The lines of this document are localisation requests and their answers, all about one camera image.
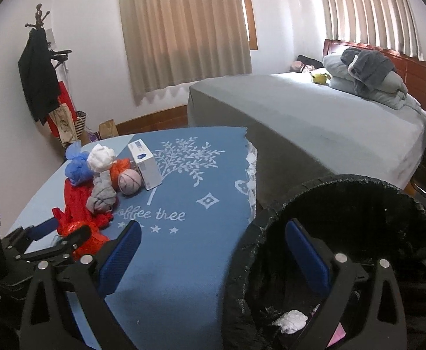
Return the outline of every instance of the gray bed sheet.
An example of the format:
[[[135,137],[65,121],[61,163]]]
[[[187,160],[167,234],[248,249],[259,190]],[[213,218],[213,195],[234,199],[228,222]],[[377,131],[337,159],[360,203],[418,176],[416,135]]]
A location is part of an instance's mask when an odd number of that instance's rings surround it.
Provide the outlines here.
[[[332,174],[371,176],[404,188],[426,146],[426,112],[395,111],[308,78],[199,81],[190,87],[189,126],[247,127],[258,151],[257,199],[264,206]]]

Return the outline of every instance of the blue tablecloth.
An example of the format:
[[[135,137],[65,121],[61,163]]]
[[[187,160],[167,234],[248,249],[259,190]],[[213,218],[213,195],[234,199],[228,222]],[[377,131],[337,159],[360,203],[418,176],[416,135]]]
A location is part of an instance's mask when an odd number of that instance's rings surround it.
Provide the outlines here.
[[[119,195],[114,220],[103,231],[115,238],[130,219],[142,226],[142,243],[118,289],[106,298],[139,350],[222,349],[224,280],[254,214],[245,133],[229,127],[173,129],[128,141],[142,139],[163,175],[156,190]],[[130,157],[128,148],[118,157]],[[85,342],[99,349],[74,297],[72,309]]]

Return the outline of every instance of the silver screw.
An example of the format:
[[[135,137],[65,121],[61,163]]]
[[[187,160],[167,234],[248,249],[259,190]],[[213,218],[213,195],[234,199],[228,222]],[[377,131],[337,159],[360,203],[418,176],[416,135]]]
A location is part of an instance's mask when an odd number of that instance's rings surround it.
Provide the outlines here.
[[[345,262],[348,261],[348,257],[345,256],[344,254],[340,253],[340,252],[338,254],[336,254],[334,256],[334,258],[340,263],[345,263]]]
[[[93,261],[93,257],[90,254],[86,254],[80,258],[80,263],[83,265],[89,265]]]
[[[45,260],[42,260],[41,262],[38,263],[38,268],[40,270],[46,270],[46,268],[48,268],[49,263]]]
[[[380,266],[382,266],[383,268],[388,268],[390,266],[390,262],[387,261],[386,259],[380,259]]]

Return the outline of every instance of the wooden headboard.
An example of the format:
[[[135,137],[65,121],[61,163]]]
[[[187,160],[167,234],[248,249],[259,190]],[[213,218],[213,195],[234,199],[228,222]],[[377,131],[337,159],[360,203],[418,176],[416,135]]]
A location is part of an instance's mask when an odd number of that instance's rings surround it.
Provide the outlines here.
[[[403,78],[409,93],[420,102],[422,109],[426,111],[426,62],[417,58],[410,58],[392,50],[385,50],[360,43],[332,41],[330,39],[325,39],[323,56],[341,54],[347,48],[377,50],[389,57],[396,67],[398,74]]]

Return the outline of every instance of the curtain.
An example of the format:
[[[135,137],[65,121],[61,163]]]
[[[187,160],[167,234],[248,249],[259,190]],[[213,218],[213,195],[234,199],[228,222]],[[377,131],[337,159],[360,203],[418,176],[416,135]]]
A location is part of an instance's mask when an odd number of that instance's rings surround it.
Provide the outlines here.
[[[328,39],[379,46],[422,59],[408,0],[323,0]]]
[[[136,95],[252,72],[241,0],[119,0]]]

